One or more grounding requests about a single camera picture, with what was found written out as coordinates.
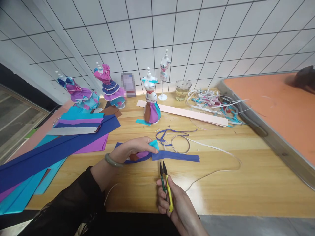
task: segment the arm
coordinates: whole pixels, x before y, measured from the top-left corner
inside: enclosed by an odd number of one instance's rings
[[[149,137],[129,140],[110,153],[110,158],[124,163],[130,154],[140,151],[158,153],[148,143]],[[69,187],[46,204],[19,235],[74,235],[85,218],[104,209],[104,190],[118,172],[102,159],[88,167]]]

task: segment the black sleeve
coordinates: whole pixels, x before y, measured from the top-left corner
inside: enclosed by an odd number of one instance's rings
[[[46,204],[19,235],[75,235],[83,220],[104,205],[104,194],[90,169],[88,167],[69,187]]]

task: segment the finger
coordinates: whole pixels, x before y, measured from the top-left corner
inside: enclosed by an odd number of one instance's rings
[[[162,180],[161,179],[157,180],[157,185],[162,186]]]
[[[150,143],[150,142],[152,142],[153,140],[150,138],[150,137],[148,137],[148,136],[146,136],[146,137],[144,137],[145,139],[146,139],[146,142],[147,143]]]
[[[172,190],[172,193],[179,194],[183,191],[181,187],[179,187],[177,184],[173,182],[172,177],[170,175],[168,175],[167,181],[168,181],[168,185],[170,186]]]
[[[163,207],[157,206],[157,208],[158,208],[159,213],[161,213],[161,214],[166,214],[167,213],[167,210],[164,209]]]
[[[165,201],[164,198],[159,197],[157,199],[157,202],[158,202],[159,206],[163,207],[166,210],[168,210],[170,208],[170,204],[167,201]]]
[[[163,188],[162,187],[159,187],[158,189],[158,195],[161,197],[161,198],[166,198],[166,193],[164,192]]]
[[[144,144],[143,147],[144,147],[145,151],[152,152],[152,153],[155,153],[155,154],[158,153],[158,150],[155,149],[154,147],[150,146],[149,144]]]

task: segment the paper dress figurine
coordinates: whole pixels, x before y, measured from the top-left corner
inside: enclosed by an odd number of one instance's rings
[[[103,83],[104,99],[109,101],[112,106],[123,109],[125,107],[125,90],[111,79],[109,70],[109,65],[103,64],[102,67],[94,69],[94,76]]]
[[[81,88],[71,77],[61,75],[57,81],[70,93],[71,101],[75,102],[78,107],[85,110],[97,108],[99,96],[96,93],[87,88]]]
[[[147,91],[145,95],[145,99],[147,100],[147,104],[144,108],[144,120],[148,123],[154,124],[158,122],[161,118],[161,109],[158,106],[157,95],[154,92],[155,84],[158,82],[157,78],[151,76],[149,71],[149,67],[147,68],[147,76],[142,78],[144,83],[144,88]]]
[[[171,60],[168,58],[167,55],[168,50],[166,49],[166,53],[164,55],[164,57],[161,59],[161,73],[160,73],[160,78],[162,81],[162,94],[158,97],[159,100],[166,100],[167,96],[164,94],[164,83],[167,81],[167,73],[166,70],[168,69],[169,65],[171,64]]]

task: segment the yellow-green handle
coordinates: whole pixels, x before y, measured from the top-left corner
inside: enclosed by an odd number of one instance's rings
[[[172,199],[171,188],[170,188],[170,186],[168,184],[168,175],[166,175],[166,183],[167,183],[168,196],[170,198],[170,209],[169,209],[169,212],[172,212],[174,207],[173,207],[173,199]]]

